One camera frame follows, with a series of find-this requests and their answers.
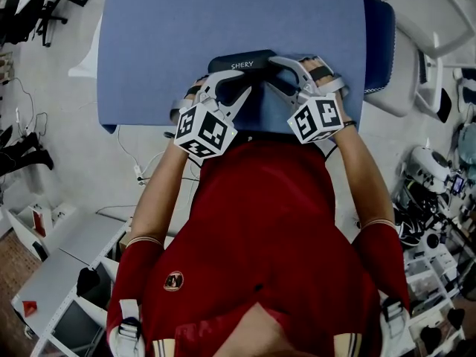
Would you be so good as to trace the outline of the table with blue cover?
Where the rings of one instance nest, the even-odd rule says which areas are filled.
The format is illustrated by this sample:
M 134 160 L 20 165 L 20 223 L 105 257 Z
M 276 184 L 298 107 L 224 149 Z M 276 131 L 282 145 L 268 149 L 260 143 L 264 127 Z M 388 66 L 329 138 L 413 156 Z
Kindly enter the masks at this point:
M 97 58 L 99 124 L 167 126 L 215 57 L 270 49 L 318 55 L 349 87 L 359 120 L 366 69 L 363 0 L 106 0 Z

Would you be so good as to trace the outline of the white box with red panel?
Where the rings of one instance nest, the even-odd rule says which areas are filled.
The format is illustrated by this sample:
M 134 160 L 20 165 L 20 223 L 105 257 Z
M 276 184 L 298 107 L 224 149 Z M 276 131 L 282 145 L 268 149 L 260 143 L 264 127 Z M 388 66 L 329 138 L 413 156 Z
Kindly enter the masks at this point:
M 42 237 L 46 236 L 45 217 L 41 209 L 32 208 L 33 226 L 35 231 Z

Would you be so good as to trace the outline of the white helmet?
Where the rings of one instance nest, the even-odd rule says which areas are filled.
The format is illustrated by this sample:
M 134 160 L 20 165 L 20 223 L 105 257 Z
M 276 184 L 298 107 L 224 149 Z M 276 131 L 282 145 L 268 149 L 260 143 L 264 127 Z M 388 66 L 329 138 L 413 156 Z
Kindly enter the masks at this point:
M 412 150 L 406 174 L 425 189 L 436 194 L 444 193 L 450 173 L 447 160 L 437 151 L 427 147 Z

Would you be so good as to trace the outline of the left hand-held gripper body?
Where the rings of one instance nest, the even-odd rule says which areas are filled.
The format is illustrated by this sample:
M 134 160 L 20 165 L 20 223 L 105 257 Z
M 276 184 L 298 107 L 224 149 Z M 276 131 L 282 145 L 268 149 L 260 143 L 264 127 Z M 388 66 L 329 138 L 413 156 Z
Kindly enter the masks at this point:
M 189 89 L 184 98 L 170 110 L 176 125 L 174 144 L 198 159 L 213 158 L 226 151 L 237 135 L 234 118 L 238 113 L 238 102 L 224 106 L 209 96 L 200 98 L 198 89 Z

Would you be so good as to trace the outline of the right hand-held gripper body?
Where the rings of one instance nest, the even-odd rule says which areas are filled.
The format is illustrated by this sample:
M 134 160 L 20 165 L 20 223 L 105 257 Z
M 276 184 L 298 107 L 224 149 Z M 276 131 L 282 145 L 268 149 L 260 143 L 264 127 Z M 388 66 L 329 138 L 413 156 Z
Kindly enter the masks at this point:
M 336 98 L 336 92 L 344 87 L 338 77 L 322 86 L 309 80 L 298 88 L 297 97 L 291 100 L 295 112 L 287 123 L 302 144 L 328 139 L 344 128 Z

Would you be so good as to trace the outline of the person's red shirt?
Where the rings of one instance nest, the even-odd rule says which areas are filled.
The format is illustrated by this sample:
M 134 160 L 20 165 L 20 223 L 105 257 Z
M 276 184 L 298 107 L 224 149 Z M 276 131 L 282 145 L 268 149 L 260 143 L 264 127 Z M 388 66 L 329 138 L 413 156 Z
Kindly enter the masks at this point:
M 408 309 L 394 225 L 347 240 L 318 149 L 252 141 L 204 163 L 170 245 L 126 247 L 106 331 L 114 357 L 382 357 Z

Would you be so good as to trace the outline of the black fabric bag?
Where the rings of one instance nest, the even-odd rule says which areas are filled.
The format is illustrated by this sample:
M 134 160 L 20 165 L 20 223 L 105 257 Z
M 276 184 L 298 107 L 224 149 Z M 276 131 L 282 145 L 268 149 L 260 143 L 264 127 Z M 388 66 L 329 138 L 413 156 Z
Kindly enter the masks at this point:
M 82 268 L 77 278 L 76 292 L 82 297 L 100 284 L 100 275 L 94 269 Z

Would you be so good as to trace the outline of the white perforated shelving unit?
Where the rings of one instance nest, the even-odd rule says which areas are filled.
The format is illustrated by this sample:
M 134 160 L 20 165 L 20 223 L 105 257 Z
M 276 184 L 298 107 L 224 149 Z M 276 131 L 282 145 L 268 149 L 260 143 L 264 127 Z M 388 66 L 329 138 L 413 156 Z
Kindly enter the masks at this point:
M 85 216 L 12 300 L 27 331 L 38 338 L 31 357 L 94 357 L 106 351 L 106 313 L 112 295 L 120 239 L 128 222 L 102 214 Z M 100 284 L 77 296 L 82 268 L 94 269 Z M 23 300 L 38 309 L 25 318 Z

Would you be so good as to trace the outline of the white shelf with bins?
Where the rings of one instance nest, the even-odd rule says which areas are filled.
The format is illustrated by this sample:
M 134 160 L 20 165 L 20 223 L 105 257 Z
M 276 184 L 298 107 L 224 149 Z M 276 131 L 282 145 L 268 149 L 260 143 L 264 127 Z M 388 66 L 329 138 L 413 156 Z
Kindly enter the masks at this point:
M 467 246 L 408 251 L 409 336 L 404 357 L 450 357 L 476 333 L 476 254 Z

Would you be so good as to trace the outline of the black glasses case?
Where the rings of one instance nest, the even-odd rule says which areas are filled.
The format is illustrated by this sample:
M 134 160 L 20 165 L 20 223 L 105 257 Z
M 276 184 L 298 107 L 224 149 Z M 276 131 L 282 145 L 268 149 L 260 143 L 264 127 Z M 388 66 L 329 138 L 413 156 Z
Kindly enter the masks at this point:
M 235 70 L 243 76 L 237 80 L 225 82 L 225 86 L 244 87 L 261 83 L 268 77 L 279 73 L 278 67 L 269 62 L 277 54 L 269 49 L 230 54 L 212 59 L 208 64 L 208 73 Z

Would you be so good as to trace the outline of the person's left hand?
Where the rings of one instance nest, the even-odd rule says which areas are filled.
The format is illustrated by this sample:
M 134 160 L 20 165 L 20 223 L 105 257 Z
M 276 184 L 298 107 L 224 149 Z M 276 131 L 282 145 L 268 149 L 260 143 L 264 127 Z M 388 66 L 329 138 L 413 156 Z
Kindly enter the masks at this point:
M 195 83 L 187 90 L 184 99 L 186 100 L 193 100 L 197 94 L 197 92 L 201 89 L 204 83 L 207 81 L 208 75 L 201 77 L 200 79 L 196 80 Z

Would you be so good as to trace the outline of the person's left forearm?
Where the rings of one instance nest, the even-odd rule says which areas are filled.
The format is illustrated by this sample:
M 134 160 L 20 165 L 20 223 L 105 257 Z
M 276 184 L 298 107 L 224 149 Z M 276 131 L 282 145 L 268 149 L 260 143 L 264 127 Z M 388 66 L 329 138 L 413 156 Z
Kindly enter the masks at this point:
M 131 239 L 164 244 L 181 186 L 187 153 L 169 142 L 135 209 Z

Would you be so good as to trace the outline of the person's right forearm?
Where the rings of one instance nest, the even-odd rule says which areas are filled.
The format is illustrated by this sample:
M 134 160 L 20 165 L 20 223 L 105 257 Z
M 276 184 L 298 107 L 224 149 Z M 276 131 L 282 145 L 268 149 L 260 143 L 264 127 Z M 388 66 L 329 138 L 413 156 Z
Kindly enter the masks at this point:
M 345 126 L 333 135 L 333 139 L 341 153 L 360 225 L 363 228 L 377 222 L 393 225 L 394 211 L 389 191 L 356 126 Z

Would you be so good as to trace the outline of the grey mesh office chair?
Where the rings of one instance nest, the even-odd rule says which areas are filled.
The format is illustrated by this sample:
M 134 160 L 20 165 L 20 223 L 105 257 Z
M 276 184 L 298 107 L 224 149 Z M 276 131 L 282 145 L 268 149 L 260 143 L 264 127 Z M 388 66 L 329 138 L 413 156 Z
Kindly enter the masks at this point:
M 476 28 L 456 0 L 382 0 L 394 10 L 396 38 L 390 82 L 364 94 L 369 104 L 397 117 L 414 106 L 446 122 L 450 99 L 443 99 L 443 57 L 476 36 Z

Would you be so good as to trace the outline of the person's right hand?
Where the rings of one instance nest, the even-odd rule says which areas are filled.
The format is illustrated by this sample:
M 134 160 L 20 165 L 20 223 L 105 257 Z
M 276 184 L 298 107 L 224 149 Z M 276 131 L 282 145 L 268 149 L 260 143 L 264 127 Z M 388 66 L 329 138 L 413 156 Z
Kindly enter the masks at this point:
M 316 86 L 324 86 L 331 83 L 335 76 L 327 64 L 319 57 L 305 57 L 300 64 L 307 70 Z

